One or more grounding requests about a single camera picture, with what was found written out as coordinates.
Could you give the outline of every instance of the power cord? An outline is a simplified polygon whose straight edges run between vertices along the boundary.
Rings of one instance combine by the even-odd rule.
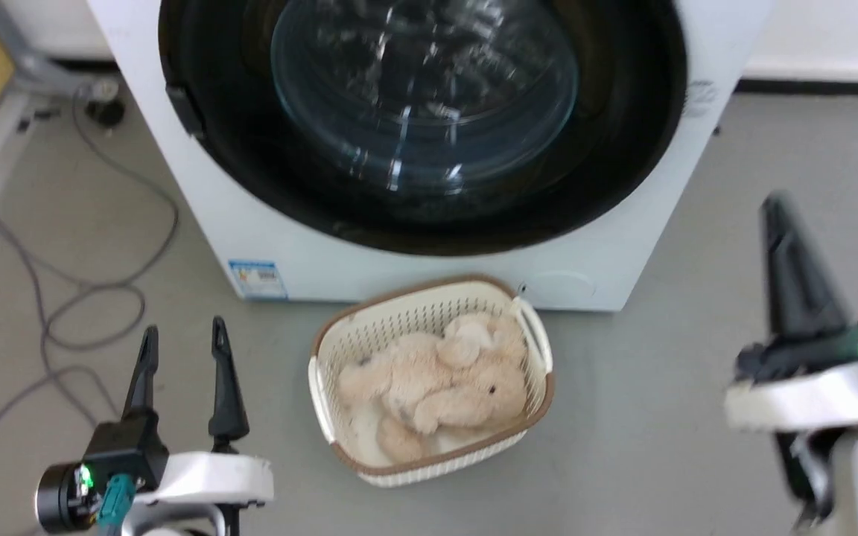
[[[85,421],[88,421],[88,424],[91,425],[92,428],[96,427],[96,425],[98,425],[98,418],[96,418],[95,415],[85,407],[85,404],[76,398],[75,394],[72,394],[72,391],[69,391],[68,387],[65,386],[63,379],[66,374],[72,372],[83,373],[90,377],[93,383],[98,387],[98,393],[101,395],[102,399],[105,400],[105,403],[108,404],[109,411],[112,412],[113,415],[119,413],[117,405],[112,399],[112,396],[110,396],[108,388],[105,387],[105,384],[98,377],[98,374],[95,373],[95,370],[86,366],[64,366],[54,368],[51,366],[48,349],[50,347],[57,347],[74,352],[88,352],[102,348],[112,344],[113,342],[117,342],[117,340],[124,338],[128,333],[132,332],[137,325],[140,325],[141,320],[144,318],[146,298],[144,293],[134,286],[134,282],[145,275],[147,271],[152,269],[153,266],[160,261],[163,255],[167,253],[168,249],[171,247],[171,242],[174,242],[174,237],[177,235],[177,227],[180,224],[180,212],[178,211],[176,201],[174,201],[174,198],[171,197],[170,194],[157,184],[154,184],[146,176],[143,176],[143,174],[137,173],[135,170],[131,170],[116,162],[112,157],[107,156],[105,152],[96,145],[91,137],[85,133],[78,118],[80,93],[81,92],[76,92],[76,95],[71,100],[71,122],[74,123],[75,131],[78,132],[82,142],[85,143],[88,149],[91,150],[95,156],[113,170],[116,170],[116,172],[123,174],[123,176],[128,177],[128,179],[146,187],[152,194],[154,194],[154,196],[159,197],[160,200],[164,201],[164,204],[168,205],[171,213],[173,214],[173,217],[171,218],[171,227],[168,229],[168,233],[161,242],[161,245],[158,246],[150,258],[145,261],[145,264],[142,264],[137,270],[134,270],[132,274],[126,275],[125,278],[113,279],[112,281],[92,281],[92,279],[79,278],[77,275],[69,274],[69,272],[46,261],[44,258],[38,257],[38,255],[35,255],[32,251],[28,250],[28,248],[19,240],[13,231],[10,230],[9,226],[7,226],[4,221],[0,220],[0,237],[9,243],[9,245],[15,250],[15,253],[18,254],[22,265],[25,266],[28,277],[31,279],[31,285],[33,285],[35,310],[38,315],[39,326],[41,327],[38,352],[39,357],[41,357],[42,360],[42,366],[45,369],[45,374],[41,379],[28,384],[26,388],[22,389],[20,393],[12,397],[3,405],[3,407],[0,408],[0,421],[2,421],[4,416],[9,414],[9,411],[13,410],[13,408],[17,407],[21,401],[26,399],[28,395],[33,394],[35,391],[45,386],[55,386],[69,404],[71,404],[71,406],[73,406],[74,409],[85,418]],[[42,298],[42,285],[39,281],[39,273],[37,271],[38,268],[52,272],[52,274],[57,275],[58,278],[61,278],[63,281],[67,281],[78,288],[78,292],[75,293],[74,296],[68,299],[68,301],[63,301],[58,305],[58,308],[51,313],[45,312],[45,303]],[[85,342],[69,342],[69,340],[60,338],[60,336],[52,331],[52,329],[54,329],[55,322],[57,322],[58,319],[61,319],[65,313],[69,312],[69,310],[74,309],[76,305],[79,305],[79,303],[84,302],[86,299],[89,299],[98,293],[105,292],[126,292],[135,296],[139,300],[139,311],[134,316],[134,319],[124,329],[108,336],[103,336],[102,338],[94,340],[86,340]],[[40,530],[40,527],[35,526],[32,529],[26,530],[26,532],[20,532],[17,536],[31,536],[33,534],[37,534]]]

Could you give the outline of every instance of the floor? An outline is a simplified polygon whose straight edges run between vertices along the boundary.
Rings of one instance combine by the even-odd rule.
[[[177,194],[137,113],[108,153]],[[617,315],[546,313],[558,389],[517,446],[411,488],[364,484],[334,458],[314,421],[306,363],[340,306],[238,301],[187,211],[173,249],[139,281],[161,332],[156,386],[171,451],[209,447],[214,313],[227,320],[252,433],[242,451],[273,462],[279,498],[243,517],[244,534],[756,536],[787,533],[787,499],[770,440],[725,427],[722,390],[739,348],[763,338],[756,207],[793,192],[858,310],[858,99],[736,96],[634,291]],[[85,277],[125,275],[163,238],[158,200],[86,152],[61,118],[40,124],[0,200],[28,247]],[[43,276],[54,308],[74,292]],[[108,293],[57,326],[91,339],[126,325],[132,296]],[[41,375],[33,291],[0,240],[0,404]],[[57,363],[93,367],[123,400],[140,333]],[[72,390],[112,417],[88,380]],[[0,533],[34,523],[38,476],[80,456],[89,430],[57,391],[0,425]]]

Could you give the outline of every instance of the beige plush toy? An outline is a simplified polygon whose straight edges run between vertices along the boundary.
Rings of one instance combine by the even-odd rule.
[[[401,336],[340,373],[344,403],[384,405],[377,440],[394,462],[425,456],[425,436],[440,425],[498,425],[524,411],[527,346],[514,319],[460,316],[445,335]]]
[[[379,423],[377,440],[394,462],[419,460],[425,454],[412,416],[426,396],[452,383],[452,369],[440,362],[436,352],[440,342],[438,336],[426,333],[403,335],[340,373],[338,388],[344,403],[381,400],[387,415]]]
[[[413,425],[421,434],[441,427],[497,427],[518,417],[527,390],[522,363],[528,347],[511,316],[468,313],[444,330],[439,360],[453,370],[452,386],[416,405]]]

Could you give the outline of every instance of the wheel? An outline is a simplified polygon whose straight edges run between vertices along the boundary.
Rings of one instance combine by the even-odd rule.
[[[113,129],[125,116],[125,103],[119,98],[108,102],[91,101],[85,105],[85,115],[106,129]]]

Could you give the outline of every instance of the plastic basket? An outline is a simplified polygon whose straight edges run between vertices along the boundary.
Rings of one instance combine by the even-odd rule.
[[[511,313],[525,333],[528,400],[524,416],[503,430],[449,438],[449,445],[439,454],[408,464],[392,464],[375,443],[377,410],[354,413],[341,404],[337,394],[340,370],[345,363],[357,362],[385,348],[397,336],[417,331],[442,335],[443,328],[456,316],[481,311]],[[323,437],[344,464],[381,488],[414,484],[467,468],[517,444],[548,411],[554,394],[551,346],[541,319],[507,285],[484,275],[431,282],[343,311],[317,335],[309,380]]]

